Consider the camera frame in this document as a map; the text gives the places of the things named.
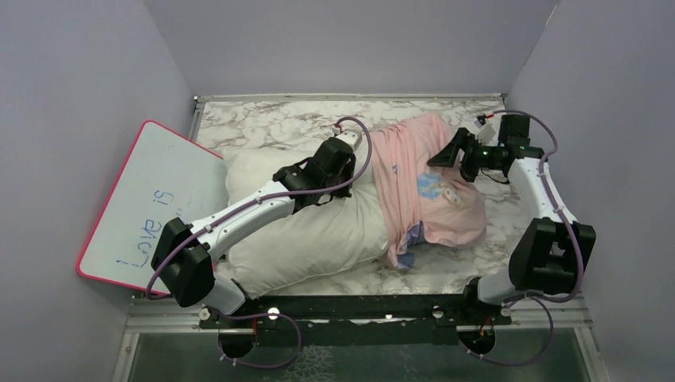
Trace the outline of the white pillow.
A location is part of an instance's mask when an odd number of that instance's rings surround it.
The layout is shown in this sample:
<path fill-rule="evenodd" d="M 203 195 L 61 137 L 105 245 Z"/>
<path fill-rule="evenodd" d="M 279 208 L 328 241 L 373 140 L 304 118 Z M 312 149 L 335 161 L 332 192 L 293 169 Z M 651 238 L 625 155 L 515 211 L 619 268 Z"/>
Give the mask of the white pillow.
<path fill-rule="evenodd" d="M 357 170 L 348 198 L 311 205 L 277 220 L 234 245 L 217 273 L 236 281 L 252 298 L 306 280 L 335 275 L 382 256 L 388 230 L 367 150 L 357 150 Z"/>

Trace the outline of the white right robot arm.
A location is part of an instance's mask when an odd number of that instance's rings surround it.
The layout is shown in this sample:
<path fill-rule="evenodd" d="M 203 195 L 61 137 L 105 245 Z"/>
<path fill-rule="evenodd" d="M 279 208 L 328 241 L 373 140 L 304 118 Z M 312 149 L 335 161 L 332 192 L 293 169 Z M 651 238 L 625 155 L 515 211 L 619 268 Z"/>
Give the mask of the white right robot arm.
<path fill-rule="evenodd" d="M 490 146 L 466 128 L 457 130 L 450 142 L 427 160 L 430 167 L 455 167 L 463 180 L 475 181 L 481 170 L 500 171 L 530 217 L 529 225 L 514 248 L 508 267 L 474 279 L 472 292 L 459 303 L 461 317 L 471 324 L 487 318 L 492 306 L 512 306 L 524 299 L 563 303 L 581 290 L 583 276 L 596 241 L 596 232 L 570 212 L 552 180 L 548 160 L 557 152 L 557 139 L 545 151 L 533 146 L 531 122 L 547 134 L 552 130 L 538 117 L 525 111 L 497 110 L 477 117 L 487 128 L 500 116 L 497 143 Z"/>

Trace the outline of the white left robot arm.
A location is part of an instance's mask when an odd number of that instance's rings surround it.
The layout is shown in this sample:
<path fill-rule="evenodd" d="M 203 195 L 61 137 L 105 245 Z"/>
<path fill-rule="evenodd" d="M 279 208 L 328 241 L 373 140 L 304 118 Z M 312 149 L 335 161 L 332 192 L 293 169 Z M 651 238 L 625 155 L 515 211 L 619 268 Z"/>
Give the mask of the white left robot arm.
<path fill-rule="evenodd" d="M 181 307 L 203 304 L 230 326 L 246 323 L 251 308 L 246 294 L 237 282 L 217 275 L 214 263 L 252 233 L 320 205 L 323 197 L 349 197 L 350 186 L 360 177 L 355 166 L 361 141 L 359 134 L 349 132 L 328 138 L 312 156 L 279 169 L 234 205 L 190 223 L 180 218 L 165 223 L 150 261 L 154 273 L 147 297 L 155 297 L 153 286 L 161 281 Z"/>

